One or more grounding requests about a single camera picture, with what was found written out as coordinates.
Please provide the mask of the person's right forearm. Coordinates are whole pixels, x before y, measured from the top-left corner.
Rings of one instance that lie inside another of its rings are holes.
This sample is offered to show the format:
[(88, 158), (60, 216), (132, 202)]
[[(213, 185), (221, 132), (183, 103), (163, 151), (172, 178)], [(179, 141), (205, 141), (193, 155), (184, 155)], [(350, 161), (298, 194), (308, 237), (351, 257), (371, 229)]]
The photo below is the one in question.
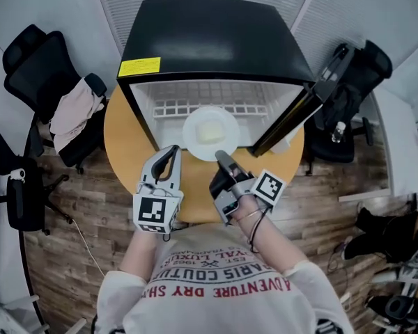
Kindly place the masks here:
[(233, 213), (249, 244), (263, 261), (280, 273), (307, 261), (305, 254), (294, 245), (275, 224), (258, 208), (254, 196), (243, 196), (239, 209)]

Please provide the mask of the person's left forearm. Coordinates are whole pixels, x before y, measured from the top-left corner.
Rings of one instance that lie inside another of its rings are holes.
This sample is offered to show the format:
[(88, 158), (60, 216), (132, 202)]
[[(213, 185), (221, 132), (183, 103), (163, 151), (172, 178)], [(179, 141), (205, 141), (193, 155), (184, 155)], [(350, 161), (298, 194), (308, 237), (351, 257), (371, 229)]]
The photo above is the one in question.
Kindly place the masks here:
[(155, 233), (136, 230), (119, 269), (148, 282), (155, 266), (158, 239)]

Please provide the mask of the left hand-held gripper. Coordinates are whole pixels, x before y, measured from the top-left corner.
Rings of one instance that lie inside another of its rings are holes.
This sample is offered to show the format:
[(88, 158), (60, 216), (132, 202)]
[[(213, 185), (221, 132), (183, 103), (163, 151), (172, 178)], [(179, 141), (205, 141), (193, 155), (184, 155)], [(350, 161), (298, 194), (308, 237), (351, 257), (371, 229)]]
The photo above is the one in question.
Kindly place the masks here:
[(180, 186), (181, 164), (178, 145), (159, 150), (144, 163), (133, 195), (133, 223), (138, 230), (154, 234), (172, 231), (184, 198), (181, 190), (173, 190)]

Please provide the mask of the black jacket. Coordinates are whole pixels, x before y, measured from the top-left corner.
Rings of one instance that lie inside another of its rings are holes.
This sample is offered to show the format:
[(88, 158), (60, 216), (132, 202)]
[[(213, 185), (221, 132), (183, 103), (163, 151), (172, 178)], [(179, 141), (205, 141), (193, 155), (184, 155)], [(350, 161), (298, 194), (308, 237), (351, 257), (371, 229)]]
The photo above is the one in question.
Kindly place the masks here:
[(358, 112), (361, 101), (362, 95), (356, 87), (340, 83), (315, 114), (315, 126), (319, 130), (332, 131), (338, 122), (347, 125)]

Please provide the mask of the white round plate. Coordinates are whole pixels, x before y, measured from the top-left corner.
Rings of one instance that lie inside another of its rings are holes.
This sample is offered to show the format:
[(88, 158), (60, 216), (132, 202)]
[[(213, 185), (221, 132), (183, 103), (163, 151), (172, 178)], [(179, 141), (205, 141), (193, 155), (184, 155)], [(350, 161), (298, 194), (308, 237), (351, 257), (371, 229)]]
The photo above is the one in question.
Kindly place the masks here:
[[(204, 120), (220, 120), (224, 123), (226, 138), (220, 143), (202, 145), (196, 140), (195, 127)], [(232, 155), (240, 143), (240, 127), (237, 120), (226, 110), (216, 106), (205, 106), (193, 111), (183, 125), (185, 148), (202, 161), (216, 161), (216, 151)]]

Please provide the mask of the black office chair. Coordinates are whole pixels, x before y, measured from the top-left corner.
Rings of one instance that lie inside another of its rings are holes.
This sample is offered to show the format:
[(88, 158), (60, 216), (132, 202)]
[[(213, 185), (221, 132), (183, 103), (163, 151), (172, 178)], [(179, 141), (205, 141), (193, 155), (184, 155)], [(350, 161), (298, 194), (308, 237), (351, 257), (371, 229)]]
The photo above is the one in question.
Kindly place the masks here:
[[(45, 33), (36, 25), (28, 25), (6, 48), (2, 58), (6, 73), (5, 89), (29, 106), (34, 117), (29, 144), (40, 156), (44, 147), (54, 147), (54, 134), (46, 139), (40, 135), (38, 123), (47, 125), (55, 114), (61, 98), (73, 91), (82, 79), (70, 60), (65, 38), (60, 31)], [(102, 97), (100, 109), (86, 122), (85, 128), (60, 151), (67, 167), (84, 172), (83, 162), (92, 151), (104, 145), (104, 118), (107, 109), (107, 87), (101, 78), (90, 73), (83, 78), (87, 87)]]
[[(380, 83), (391, 77), (393, 71), (392, 62), (388, 55), (370, 40), (367, 40), (361, 49), (342, 43), (335, 49), (334, 53), (338, 54), (346, 51), (351, 51), (353, 57), (338, 85), (346, 83), (356, 87), (362, 95), (361, 106), (366, 97)], [(342, 164), (352, 162), (355, 158), (355, 136), (364, 135), (367, 145), (373, 145), (373, 130), (368, 118), (363, 117), (362, 126), (355, 129), (351, 125), (352, 118), (346, 125), (341, 142), (333, 143), (332, 132), (335, 127), (332, 131), (319, 130), (315, 126), (315, 114), (304, 124), (304, 145), (309, 165), (309, 169), (306, 171), (307, 176), (312, 175), (313, 162), (316, 158)]]
[[(25, 182), (10, 179), (10, 172), (18, 168), (25, 170)], [(0, 203), (6, 203), (10, 227), (22, 232), (41, 231), (50, 235), (45, 225), (46, 208), (60, 214), (67, 223), (73, 223), (73, 219), (49, 199), (52, 191), (69, 180), (69, 176), (62, 174), (55, 182), (44, 185), (43, 173), (44, 170), (34, 159), (16, 155), (0, 134), (0, 176), (7, 177), (6, 194), (0, 196)]]

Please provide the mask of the round orange table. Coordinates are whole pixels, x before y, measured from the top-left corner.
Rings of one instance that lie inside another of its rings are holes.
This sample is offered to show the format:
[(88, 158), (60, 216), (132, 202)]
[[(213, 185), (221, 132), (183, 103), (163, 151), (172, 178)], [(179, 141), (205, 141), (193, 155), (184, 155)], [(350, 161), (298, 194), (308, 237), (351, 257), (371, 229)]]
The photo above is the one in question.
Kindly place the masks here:
[[(144, 162), (156, 153), (142, 129), (120, 87), (116, 87), (109, 98), (104, 119), (104, 143), (109, 163), (121, 184), (133, 194), (141, 177)], [(259, 175), (263, 169), (270, 170), (286, 182), (271, 219), (283, 218), (283, 203), (288, 197), (291, 180), (295, 177), (304, 148), (304, 130), (300, 129), (290, 141), (290, 147), (281, 154), (271, 151), (255, 158), (245, 149), (238, 149), (233, 158), (240, 165)], [(209, 192), (209, 183), (218, 167), (214, 162), (204, 162), (188, 151), (182, 151), (180, 190), (184, 199), (180, 207), (179, 220), (188, 223), (219, 223)]]

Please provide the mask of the person's white printed t-shirt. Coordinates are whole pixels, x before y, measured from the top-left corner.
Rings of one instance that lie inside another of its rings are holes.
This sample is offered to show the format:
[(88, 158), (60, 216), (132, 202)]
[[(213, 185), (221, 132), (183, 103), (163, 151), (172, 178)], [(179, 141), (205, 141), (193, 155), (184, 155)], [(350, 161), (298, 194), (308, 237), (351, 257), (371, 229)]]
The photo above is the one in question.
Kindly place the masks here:
[(203, 224), (158, 239), (150, 280), (104, 277), (95, 334), (354, 334), (323, 270), (283, 273), (233, 226)]

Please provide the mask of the white cabinet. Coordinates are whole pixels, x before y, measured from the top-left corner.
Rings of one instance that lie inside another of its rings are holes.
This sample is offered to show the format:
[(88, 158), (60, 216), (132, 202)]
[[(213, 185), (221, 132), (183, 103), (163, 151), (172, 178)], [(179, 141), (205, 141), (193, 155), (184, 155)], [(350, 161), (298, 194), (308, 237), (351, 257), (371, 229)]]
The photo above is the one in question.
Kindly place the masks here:
[(341, 196), (339, 202), (418, 193), (418, 132), (410, 105), (382, 87), (374, 90), (373, 104), (384, 139), (388, 187)]

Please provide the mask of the black round device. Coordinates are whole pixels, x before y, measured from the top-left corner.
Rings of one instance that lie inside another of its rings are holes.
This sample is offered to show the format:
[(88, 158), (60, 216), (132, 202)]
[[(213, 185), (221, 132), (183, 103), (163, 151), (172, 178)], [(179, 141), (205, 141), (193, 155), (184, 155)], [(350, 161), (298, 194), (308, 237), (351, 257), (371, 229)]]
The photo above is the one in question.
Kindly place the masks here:
[(418, 298), (392, 296), (385, 306), (385, 314), (393, 324), (414, 326), (418, 324)]

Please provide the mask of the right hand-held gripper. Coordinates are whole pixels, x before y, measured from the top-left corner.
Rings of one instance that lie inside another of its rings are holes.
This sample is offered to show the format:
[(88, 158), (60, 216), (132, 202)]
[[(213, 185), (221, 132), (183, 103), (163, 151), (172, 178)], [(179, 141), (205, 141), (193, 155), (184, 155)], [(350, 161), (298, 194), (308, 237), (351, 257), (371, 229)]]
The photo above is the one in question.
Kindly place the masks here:
[(222, 221), (228, 224), (232, 214), (239, 209), (243, 196), (254, 196), (260, 210), (273, 209), (286, 188), (286, 182), (263, 169), (258, 177), (247, 172), (225, 151), (216, 151), (219, 167), (209, 190), (215, 209)]

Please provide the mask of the black mini fridge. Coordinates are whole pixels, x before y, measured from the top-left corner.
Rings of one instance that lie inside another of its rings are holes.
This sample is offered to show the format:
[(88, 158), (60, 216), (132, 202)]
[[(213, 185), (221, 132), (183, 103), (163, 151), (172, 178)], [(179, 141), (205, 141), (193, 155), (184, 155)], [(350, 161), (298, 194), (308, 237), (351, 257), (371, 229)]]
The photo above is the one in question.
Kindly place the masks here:
[(211, 104), (239, 118), (239, 145), (255, 157), (315, 114), (355, 50), (336, 50), (315, 77), (273, 6), (242, 0), (145, 0), (117, 81), (150, 144), (183, 144), (181, 127)]

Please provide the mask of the pink cloth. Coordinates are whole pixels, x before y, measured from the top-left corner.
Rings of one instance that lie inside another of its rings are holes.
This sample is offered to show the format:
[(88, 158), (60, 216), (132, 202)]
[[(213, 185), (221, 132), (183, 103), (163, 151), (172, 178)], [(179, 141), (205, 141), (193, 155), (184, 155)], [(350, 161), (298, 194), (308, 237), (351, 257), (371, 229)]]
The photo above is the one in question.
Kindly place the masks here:
[(82, 78), (60, 99), (49, 122), (49, 130), (54, 135), (53, 143), (57, 154), (79, 136), (94, 113), (103, 110), (103, 98), (103, 96), (98, 97), (85, 78)]

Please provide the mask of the clear plastic bottle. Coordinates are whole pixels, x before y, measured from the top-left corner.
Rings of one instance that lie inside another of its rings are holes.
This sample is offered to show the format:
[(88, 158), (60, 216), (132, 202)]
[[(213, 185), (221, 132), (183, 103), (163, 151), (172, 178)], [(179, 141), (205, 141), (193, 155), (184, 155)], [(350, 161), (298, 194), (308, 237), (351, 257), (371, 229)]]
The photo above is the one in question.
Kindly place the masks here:
[(342, 138), (343, 138), (343, 134), (345, 132), (346, 129), (346, 124), (344, 122), (339, 121), (336, 124), (336, 127), (334, 128), (334, 131), (332, 132), (332, 142), (333, 143), (340, 143)]

